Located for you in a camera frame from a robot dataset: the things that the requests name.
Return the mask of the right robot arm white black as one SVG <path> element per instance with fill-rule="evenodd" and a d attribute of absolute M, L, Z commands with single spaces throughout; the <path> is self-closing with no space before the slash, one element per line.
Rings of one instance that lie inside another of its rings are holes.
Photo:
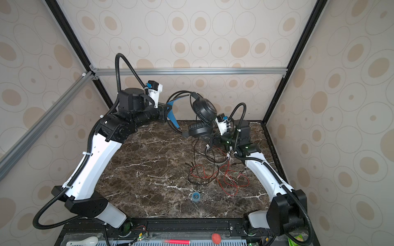
<path fill-rule="evenodd" d="M 209 121 L 216 123 L 220 132 L 219 145 L 252 171 L 269 196 L 266 211 L 247 214 L 248 229 L 266 229 L 275 236 L 286 235 L 297 245 L 311 245 L 315 231 L 307 213 L 305 193 L 295 190 L 267 162 L 258 145 L 251 141 L 248 121 L 218 114 L 212 103 L 208 103 L 208 108 Z"/>

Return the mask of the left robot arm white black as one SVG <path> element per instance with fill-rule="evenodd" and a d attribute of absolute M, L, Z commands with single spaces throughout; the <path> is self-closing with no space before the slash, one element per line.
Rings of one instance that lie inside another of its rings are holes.
<path fill-rule="evenodd" d="M 141 88 L 121 88 L 120 60 L 123 60 L 138 80 Z M 115 58 L 117 98 L 110 110 L 93 126 L 88 136 L 84 157 L 70 178 L 52 190 L 53 199 L 35 215 L 32 225 L 39 230 L 49 230 L 75 219 L 95 218 L 112 226 L 121 234 L 128 234 L 132 223 L 128 216 L 99 194 L 95 188 L 98 180 L 127 138 L 141 126 L 152 122 L 166 122 L 170 107 L 159 102 L 161 85 L 149 81 L 144 84 L 126 56 L 118 53 Z M 75 216 L 54 224 L 41 224 L 40 218 L 55 202 L 62 201 Z"/>

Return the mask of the black headphones blue headband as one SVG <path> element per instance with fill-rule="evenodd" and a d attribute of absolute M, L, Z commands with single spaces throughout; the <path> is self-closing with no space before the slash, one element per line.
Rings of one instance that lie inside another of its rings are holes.
<path fill-rule="evenodd" d="M 197 117 L 197 121 L 188 126 L 187 132 L 181 131 L 181 127 L 179 126 L 172 109 L 175 101 L 184 97 L 189 97 L 191 108 Z M 193 138 L 209 137 L 213 133 L 214 121 L 218 112 L 213 103 L 199 93 L 186 90 L 175 92 L 167 100 L 166 106 L 168 109 L 167 124 L 175 133 L 180 134 L 183 137 Z"/>

